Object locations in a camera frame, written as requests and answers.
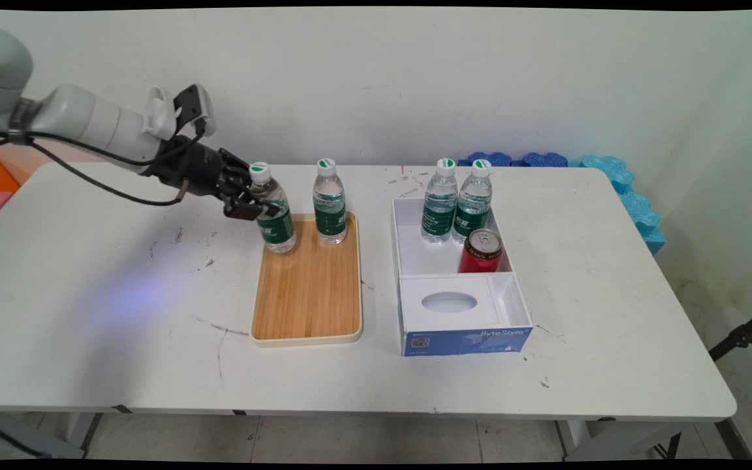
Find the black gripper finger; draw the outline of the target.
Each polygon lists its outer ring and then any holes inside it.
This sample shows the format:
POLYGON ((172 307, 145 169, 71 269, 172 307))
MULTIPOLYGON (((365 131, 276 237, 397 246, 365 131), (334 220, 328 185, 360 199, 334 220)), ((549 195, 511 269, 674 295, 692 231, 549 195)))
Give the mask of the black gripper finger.
POLYGON ((280 206, 257 199, 250 191, 239 194, 222 193, 223 214, 227 218, 254 221, 262 216, 271 218, 283 213, 280 206))
POLYGON ((218 176, 218 196, 251 196, 249 165, 227 151, 218 149, 222 169, 218 176))

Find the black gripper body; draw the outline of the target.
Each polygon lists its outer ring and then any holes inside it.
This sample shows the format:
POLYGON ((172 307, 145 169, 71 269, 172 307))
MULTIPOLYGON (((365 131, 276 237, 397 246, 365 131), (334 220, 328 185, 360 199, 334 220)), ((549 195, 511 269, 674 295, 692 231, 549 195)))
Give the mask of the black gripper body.
POLYGON ((194 142, 186 136, 177 136, 159 146, 156 155, 166 153, 171 156, 150 164, 145 176, 155 176, 161 183, 180 188, 185 180, 190 182, 188 193, 197 196, 216 196, 222 198, 234 195, 232 178, 234 173, 234 154, 225 148, 217 151, 194 142))

